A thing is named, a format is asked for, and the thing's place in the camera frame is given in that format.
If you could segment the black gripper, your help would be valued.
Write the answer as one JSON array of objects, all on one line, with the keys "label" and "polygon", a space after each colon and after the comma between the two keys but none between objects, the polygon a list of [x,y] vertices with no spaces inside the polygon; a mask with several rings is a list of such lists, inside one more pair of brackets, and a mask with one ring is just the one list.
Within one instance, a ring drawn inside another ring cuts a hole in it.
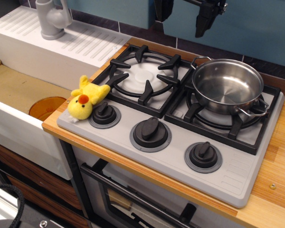
[{"label": "black gripper", "polygon": [[[196,19],[196,38],[204,36],[206,30],[210,29],[217,15],[225,13],[228,4],[225,0],[185,0],[199,7]],[[171,15],[171,0],[154,0],[156,17],[158,21],[164,22]]]}]

